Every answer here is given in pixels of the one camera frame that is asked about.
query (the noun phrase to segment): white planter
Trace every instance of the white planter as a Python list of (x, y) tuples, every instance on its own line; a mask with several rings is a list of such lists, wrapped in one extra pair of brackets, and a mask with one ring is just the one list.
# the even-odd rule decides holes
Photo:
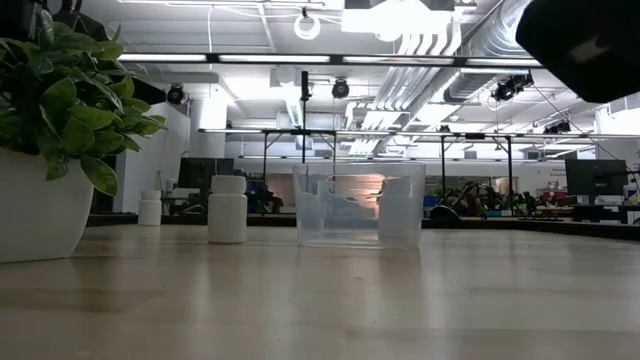
[(89, 218), (93, 186), (79, 161), (45, 181), (47, 163), (0, 149), (0, 263), (71, 255)]

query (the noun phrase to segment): box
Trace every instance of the box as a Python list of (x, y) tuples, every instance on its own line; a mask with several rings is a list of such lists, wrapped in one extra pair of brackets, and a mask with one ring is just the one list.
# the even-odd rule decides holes
[(294, 166), (299, 243), (418, 247), (425, 171), (412, 162)]

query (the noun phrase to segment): computer monitor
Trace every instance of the computer monitor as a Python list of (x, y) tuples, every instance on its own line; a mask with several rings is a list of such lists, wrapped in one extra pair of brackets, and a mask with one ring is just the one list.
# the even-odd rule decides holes
[(233, 159), (182, 158), (178, 187), (208, 190), (214, 175), (233, 175)]
[(565, 160), (569, 195), (620, 195), (628, 184), (624, 160)]

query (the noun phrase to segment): table surface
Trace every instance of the table surface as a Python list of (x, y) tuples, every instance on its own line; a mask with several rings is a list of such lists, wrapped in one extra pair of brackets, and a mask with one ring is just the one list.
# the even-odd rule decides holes
[(88, 228), (0, 265), (3, 359), (635, 359), (640, 246), (424, 231), (420, 250), (209, 245), (204, 226)]

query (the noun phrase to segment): desk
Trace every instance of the desk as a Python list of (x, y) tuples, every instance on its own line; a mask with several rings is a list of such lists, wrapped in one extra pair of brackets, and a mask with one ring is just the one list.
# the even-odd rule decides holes
[(600, 220), (616, 220), (620, 224), (628, 224), (628, 213), (630, 211), (640, 211), (640, 205), (574, 205), (573, 221), (590, 220), (599, 222)]

